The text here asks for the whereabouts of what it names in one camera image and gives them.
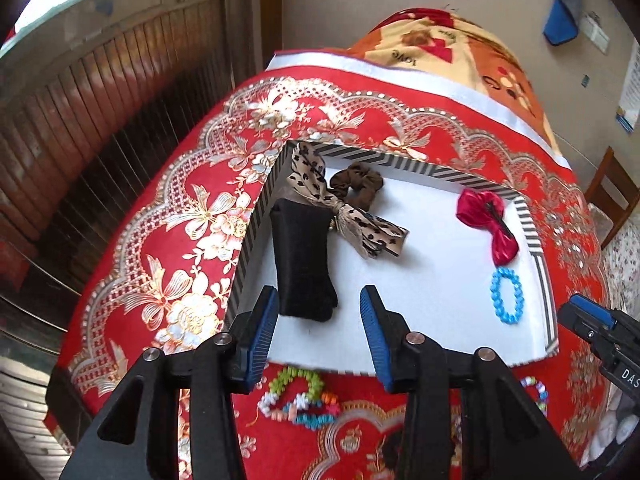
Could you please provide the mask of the brown fabric scrunchie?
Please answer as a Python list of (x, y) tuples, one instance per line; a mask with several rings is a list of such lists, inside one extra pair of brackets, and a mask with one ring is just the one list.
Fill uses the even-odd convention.
[(363, 211), (371, 208), (383, 185), (383, 177), (363, 162), (352, 162), (330, 179), (330, 189), (337, 198)]

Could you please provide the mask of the red floral bed cover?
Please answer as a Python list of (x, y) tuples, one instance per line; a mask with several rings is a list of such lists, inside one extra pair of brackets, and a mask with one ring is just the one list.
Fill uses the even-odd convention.
[[(434, 68), (384, 66), (346, 50), (281, 51), (181, 142), (127, 214), (90, 278), (56, 366), (94, 415), (142, 350), (195, 348), (231, 314), (240, 251), (258, 195), (287, 140), (394, 155), (413, 169), (432, 164), (523, 192), (551, 270), (555, 300), (595, 292), (606, 299), (600, 243), (575, 176), (518, 60), (478, 47), (480, 90)], [(582, 465), (608, 392), (587, 344), (567, 332), (545, 363), (518, 377), (541, 379), (550, 422)], [(331, 373), (342, 426), (312, 432), (258, 422), (236, 400), (250, 479), (391, 479), (382, 429), (404, 404), (372, 378)]]

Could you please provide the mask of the orange love print blanket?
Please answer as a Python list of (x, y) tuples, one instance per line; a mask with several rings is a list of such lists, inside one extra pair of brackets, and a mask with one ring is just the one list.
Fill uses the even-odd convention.
[(494, 34), (446, 10), (411, 8), (389, 16), (333, 53), (386, 67), (435, 74), (486, 94), (560, 149), (548, 118), (514, 53)]

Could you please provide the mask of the wooden slatted headboard panel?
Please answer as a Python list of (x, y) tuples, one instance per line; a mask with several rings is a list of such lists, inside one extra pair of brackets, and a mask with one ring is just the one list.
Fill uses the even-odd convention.
[(119, 222), (254, 73), (255, 0), (73, 0), (1, 55), (1, 340), (54, 356)]

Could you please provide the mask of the leopard print ribbon bow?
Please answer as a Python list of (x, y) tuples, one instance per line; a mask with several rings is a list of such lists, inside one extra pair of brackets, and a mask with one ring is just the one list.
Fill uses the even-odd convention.
[(356, 249), (360, 256), (378, 258), (382, 252), (399, 257), (409, 232), (368, 211), (346, 204), (330, 189), (326, 163), (314, 147), (298, 142), (292, 151), (288, 184), (311, 205), (329, 209), (337, 232)]

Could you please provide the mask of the striped white jewelry tray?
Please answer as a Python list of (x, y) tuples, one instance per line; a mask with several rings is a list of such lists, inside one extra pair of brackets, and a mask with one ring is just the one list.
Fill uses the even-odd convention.
[(470, 353), (493, 348), (508, 365), (553, 356), (559, 331), (548, 266), (526, 198), (497, 186), (503, 220), (518, 242), (512, 270), (521, 281), (524, 314), (509, 325), (495, 314), (490, 282), (495, 266), (491, 237), (457, 219), (460, 194), (489, 191), (490, 181), (445, 166), (361, 148), (318, 144), (334, 174), (362, 162), (382, 174), (384, 185), (372, 209), (409, 234), (399, 257), (364, 258), (341, 235), (328, 240), (328, 267), (338, 305), (329, 321), (279, 318), (269, 356), (273, 362), (340, 374), (374, 371), (360, 318), (359, 296), (374, 285), (386, 307), (409, 327), (441, 346)]

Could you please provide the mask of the wall poster paper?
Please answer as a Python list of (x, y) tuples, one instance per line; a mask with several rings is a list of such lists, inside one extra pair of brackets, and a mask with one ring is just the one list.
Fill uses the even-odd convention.
[(631, 134), (639, 125), (640, 108), (640, 50), (634, 40), (626, 70), (622, 93), (618, 100), (615, 118), (626, 133)]

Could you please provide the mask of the white wall switch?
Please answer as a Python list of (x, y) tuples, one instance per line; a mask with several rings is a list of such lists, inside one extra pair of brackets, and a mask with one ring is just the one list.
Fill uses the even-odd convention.
[(600, 18), (597, 14), (593, 12), (584, 14), (580, 20), (579, 28), (602, 54), (608, 54), (610, 37), (601, 27)]

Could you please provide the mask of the floral sheet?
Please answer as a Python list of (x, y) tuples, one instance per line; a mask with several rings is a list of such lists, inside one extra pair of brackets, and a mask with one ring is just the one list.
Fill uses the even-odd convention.
[[(639, 319), (639, 206), (634, 207), (602, 252), (610, 306)], [(639, 425), (639, 405), (616, 385), (608, 387), (604, 412), (580, 464), (602, 474)]]

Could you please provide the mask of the wooden chair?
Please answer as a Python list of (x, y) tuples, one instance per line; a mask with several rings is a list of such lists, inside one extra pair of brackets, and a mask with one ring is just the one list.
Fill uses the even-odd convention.
[(600, 247), (604, 249), (620, 232), (639, 203), (639, 187), (616, 158), (612, 146), (606, 149), (585, 192), (585, 199), (589, 206), (596, 208), (611, 222), (605, 229), (597, 228)]

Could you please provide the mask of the blue grey hanging cloth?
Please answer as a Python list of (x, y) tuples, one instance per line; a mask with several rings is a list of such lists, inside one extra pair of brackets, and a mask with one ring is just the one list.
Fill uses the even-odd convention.
[(582, 0), (553, 0), (544, 25), (544, 39), (552, 47), (559, 47), (575, 39), (582, 16)]

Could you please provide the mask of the red satin bow clip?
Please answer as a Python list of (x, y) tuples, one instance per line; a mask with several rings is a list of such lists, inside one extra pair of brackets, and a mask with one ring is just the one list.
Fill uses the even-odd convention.
[(518, 255), (518, 241), (503, 220), (503, 200), (494, 192), (465, 188), (458, 198), (456, 217), (466, 226), (487, 231), (495, 266), (507, 266)]

